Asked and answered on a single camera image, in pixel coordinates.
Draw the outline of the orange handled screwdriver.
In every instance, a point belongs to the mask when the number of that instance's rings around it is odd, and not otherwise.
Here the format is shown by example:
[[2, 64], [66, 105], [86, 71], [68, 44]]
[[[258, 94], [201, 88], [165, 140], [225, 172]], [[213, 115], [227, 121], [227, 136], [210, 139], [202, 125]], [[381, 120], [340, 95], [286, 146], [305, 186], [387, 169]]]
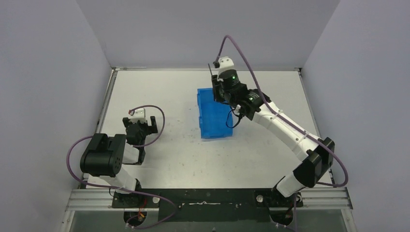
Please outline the orange handled screwdriver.
[[210, 63], [208, 63], [208, 64], [207, 64], [207, 66], [208, 66], [208, 69], [209, 69], [209, 72], [210, 72], [211, 80], [213, 80], [213, 78], [214, 78], [214, 74], [213, 74], [213, 72], [212, 72], [212, 69], [211, 69]]

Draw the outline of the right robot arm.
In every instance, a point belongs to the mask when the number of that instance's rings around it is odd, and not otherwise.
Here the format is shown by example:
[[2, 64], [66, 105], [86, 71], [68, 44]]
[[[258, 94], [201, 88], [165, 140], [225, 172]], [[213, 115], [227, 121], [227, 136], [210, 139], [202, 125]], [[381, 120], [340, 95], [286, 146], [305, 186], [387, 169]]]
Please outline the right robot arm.
[[293, 196], [304, 188], [314, 187], [333, 164], [335, 143], [309, 133], [293, 122], [256, 89], [239, 81], [236, 70], [211, 76], [214, 101], [230, 106], [239, 118], [247, 117], [279, 138], [300, 160], [300, 164], [282, 177], [272, 191], [283, 198]]

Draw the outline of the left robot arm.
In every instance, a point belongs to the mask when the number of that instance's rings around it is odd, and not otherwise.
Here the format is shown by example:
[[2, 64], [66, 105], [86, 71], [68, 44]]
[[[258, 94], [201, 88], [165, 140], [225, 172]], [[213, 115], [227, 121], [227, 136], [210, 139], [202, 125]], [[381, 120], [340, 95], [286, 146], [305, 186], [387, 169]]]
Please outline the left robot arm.
[[158, 133], [156, 117], [151, 116], [150, 122], [148, 124], [145, 116], [124, 117], [124, 134], [94, 134], [80, 159], [81, 171], [117, 187], [117, 193], [139, 191], [139, 180], [122, 165], [141, 165], [144, 162], [146, 137]]

